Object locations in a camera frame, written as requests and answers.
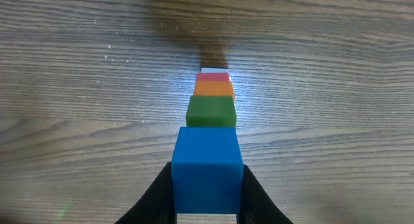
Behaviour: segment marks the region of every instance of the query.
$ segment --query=blue cube top face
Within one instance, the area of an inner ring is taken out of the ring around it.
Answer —
[[[172,163],[241,164],[235,128],[181,127]]]
[[[181,128],[171,162],[176,212],[238,214],[243,167],[234,128]]]

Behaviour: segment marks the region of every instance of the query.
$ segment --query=stack of blocks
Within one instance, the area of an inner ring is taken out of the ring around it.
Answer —
[[[244,165],[234,100],[228,69],[202,68],[171,162],[176,213],[239,213]]]

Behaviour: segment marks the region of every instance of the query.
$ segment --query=block tower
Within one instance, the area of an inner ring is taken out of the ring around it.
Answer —
[[[202,68],[172,161],[118,222],[174,224],[176,214],[236,214],[238,224],[292,224],[243,164],[228,69]]]

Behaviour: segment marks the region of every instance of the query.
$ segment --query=wood grain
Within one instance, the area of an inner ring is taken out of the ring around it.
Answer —
[[[0,223],[116,221],[201,65],[294,223],[412,223],[413,55],[414,0],[0,0]]]

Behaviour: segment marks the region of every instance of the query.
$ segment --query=blue cube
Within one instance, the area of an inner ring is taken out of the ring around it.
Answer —
[[[181,127],[171,162],[176,213],[238,214],[243,166],[235,128]]]

